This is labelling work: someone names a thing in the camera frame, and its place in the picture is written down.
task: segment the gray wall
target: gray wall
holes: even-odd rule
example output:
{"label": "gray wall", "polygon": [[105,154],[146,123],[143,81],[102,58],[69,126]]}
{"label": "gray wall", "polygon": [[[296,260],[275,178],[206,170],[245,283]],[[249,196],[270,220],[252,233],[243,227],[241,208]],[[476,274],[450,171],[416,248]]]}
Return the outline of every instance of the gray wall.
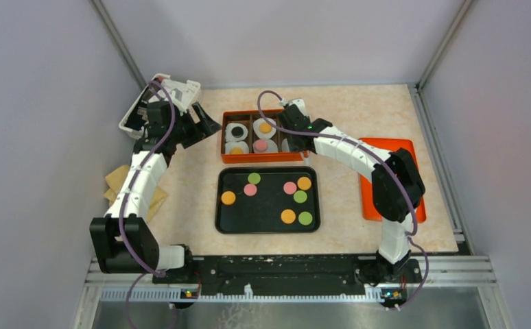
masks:
{"label": "gray wall", "polygon": [[458,0],[105,0],[145,77],[204,88],[415,82]]}
{"label": "gray wall", "polygon": [[531,1],[479,1],[426,93],[475,249],[531,328]]}
{"label": "gray wall", "polygon": [[0,328],[68,328],[138,90],[87,0],[0,1]]}

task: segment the yellow cloth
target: yellow cloth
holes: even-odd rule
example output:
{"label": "yellow cloth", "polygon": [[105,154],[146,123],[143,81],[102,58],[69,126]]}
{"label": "yellow cloth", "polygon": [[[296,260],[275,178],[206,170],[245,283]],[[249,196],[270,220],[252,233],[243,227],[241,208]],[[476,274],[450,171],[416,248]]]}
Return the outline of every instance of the yellow cloth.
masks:
{"label": "yellow cloth", "polygon": [[[122,185],[124,185],[126,177],[128,177],[129,169],[130,165],[125,164],[124,166],[116,168],[113,172],[109,173],[104,178],[109,187],[109,189],[104,193],[104,197],[108,200],[109,206],[112,206],[114,204],[116,196],[118,196],[118,193],[120,193],[120,189],[122,188]],[[161,207],[166,198],[167,193],[165,191],[163,191],[159,187],[156,187],[156,189],[154,189],[154,193],[152,194],[152,201],[150,202],[150,207],[148,209],[148,215],[146,218],[147,223],[152,220],[152,217],[154,216],[154,214],[156,214],[156,211]]]}

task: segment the orange tray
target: orange tray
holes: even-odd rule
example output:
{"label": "orange tray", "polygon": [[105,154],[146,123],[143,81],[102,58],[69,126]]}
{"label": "orange tray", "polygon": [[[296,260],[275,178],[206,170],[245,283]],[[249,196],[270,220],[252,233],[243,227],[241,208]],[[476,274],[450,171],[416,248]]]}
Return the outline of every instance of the orange tray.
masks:
{"label": "orange tray", "polygon": [[[413,148],[413,142],[408,139],[392,139],[392,138],[359,138],[361,141],[378,147],[381,149],[388,149],[389,151],[396,151],[400,148],[404,148],[411,152],[413,160],[417,165],[417,157],[415,156],[415,148]],[[362,201],[362,216],[368,221],[381,221],[383,217],[379,214],[377,209],[375,209],[375,204],[373,203],[373,186],[371,183],[362,175],[360,175],[360,197]],[[421,198],[419,207],[417,208],[417,221],[422,223],[426,220],[427,215],[425,214],[425,202]]]}
{"label": "orange tray", "polygon": [[[283,109],[278,110],[263,110],[263,113],[267,118],[274,119],[277,125],[280,125],[278,120],[278,114]],[[253,134],[252,124],[254,120],[261,118],[257,110],[251,111],[234,111],[225,112],[223,114],[222,131],[221,131],[221,159],[223,163],[256,163],[256,162],[283,162],[283,161],[301,161],[299,152],[276,152],[276,153],[252,153],[253,140],[256,138]],[[246,142],[250,148],[249,154],[225,154],[225,127],[230,122],[238,122],[245,125],[248,128],[249,136]],[[285,134],[277,131],[272,140],[278,145],[278,149],[281,149],[281,141],[285,138]]]}

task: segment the pink disc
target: pink disc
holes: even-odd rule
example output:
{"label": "pink disc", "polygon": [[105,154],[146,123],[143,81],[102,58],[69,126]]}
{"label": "pink disc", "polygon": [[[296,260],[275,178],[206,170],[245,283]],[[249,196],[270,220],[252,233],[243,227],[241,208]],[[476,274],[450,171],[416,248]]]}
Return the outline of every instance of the pink disc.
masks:
{"label": "pink disc", "polygon": [[253,146],[257,151],[263,152],[268,149],[268,142],[264,141],[263,139],[259,139],[255,141]]}
{"label": "pink disc", "polygon": [[286,194],[292,195],[296,192],[298,188],[296,187],[296,183],[294,182],[287,182],[284,184],[284,192]]}
{"label": "pink disc", "polygon": [[244,187],[244,193],[248,196],[248,197],[252,197],[255,195],[255,193],[257,193],[257,186],[255,186],[254,184],[247,184],[245,185]]}

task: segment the yellow disc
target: yellow disc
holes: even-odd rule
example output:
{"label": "yellow disc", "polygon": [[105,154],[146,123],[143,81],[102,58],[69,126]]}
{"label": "yellow disc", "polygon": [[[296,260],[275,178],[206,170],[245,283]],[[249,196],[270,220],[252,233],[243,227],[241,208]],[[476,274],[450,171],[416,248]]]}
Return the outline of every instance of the yellow disc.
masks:
{"label": "yellow disc", "polygon": [[268,132],[272,131],[272,126],[269,123],[264,122],[261,125],[259,125],[259,131],[264,134],[267,134]]}
{"label": "yellow disc", "polygon": [[307,191],[312,187],[312,181],[308,177],[300,177],[298,180],[298,187],[300,190]]}
{"label": "yellow disc", "polygon": [[229,151],[229,154],[243,154],[244,151],[241,149],[241,147],[234,147]]}
{"label": "yellow disc", "polygon": [[231,191],[223,192],[223,194],[221,194],[221,202],[227,206],[231,206],[233,202],[235,202],[235,193]]}
{"label": "yellow disc", "polygon": [[281,215],[282,221],[286,224],[291,224],[296,220],[296,213],[291,209],[286,209]]}

